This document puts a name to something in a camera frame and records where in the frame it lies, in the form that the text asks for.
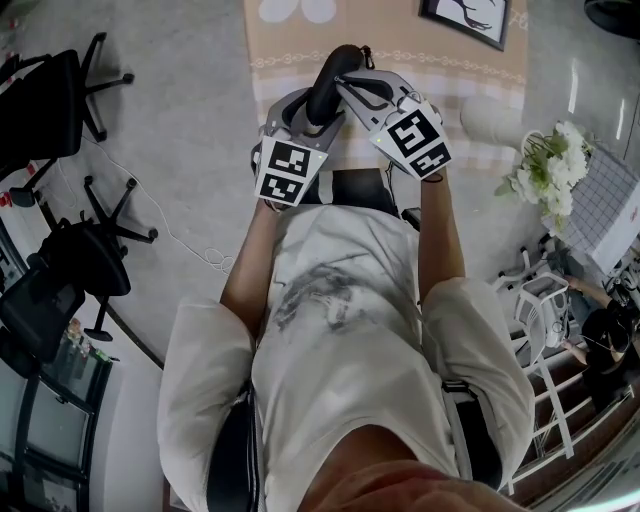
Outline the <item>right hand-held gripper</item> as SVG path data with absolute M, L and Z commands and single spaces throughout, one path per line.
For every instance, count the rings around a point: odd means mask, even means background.
M 422 181 L 452 161 L 441 117 L 397 73 L 360 69 L 336 78 L 335 85 L 366 128 L 381 128 L 370 142 L 406 174 Z

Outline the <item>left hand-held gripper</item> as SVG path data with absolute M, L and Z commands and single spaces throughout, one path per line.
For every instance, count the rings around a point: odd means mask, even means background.
M 260 127 L 261 139 L 251 151 L 254 195 L 271 209 L 300 204 L 345 122 L 345 112 L 339 111 L 318 132 L 292 135 L 292 121 L 310 94 L 310 88 L 302 88 L 275 102 Z

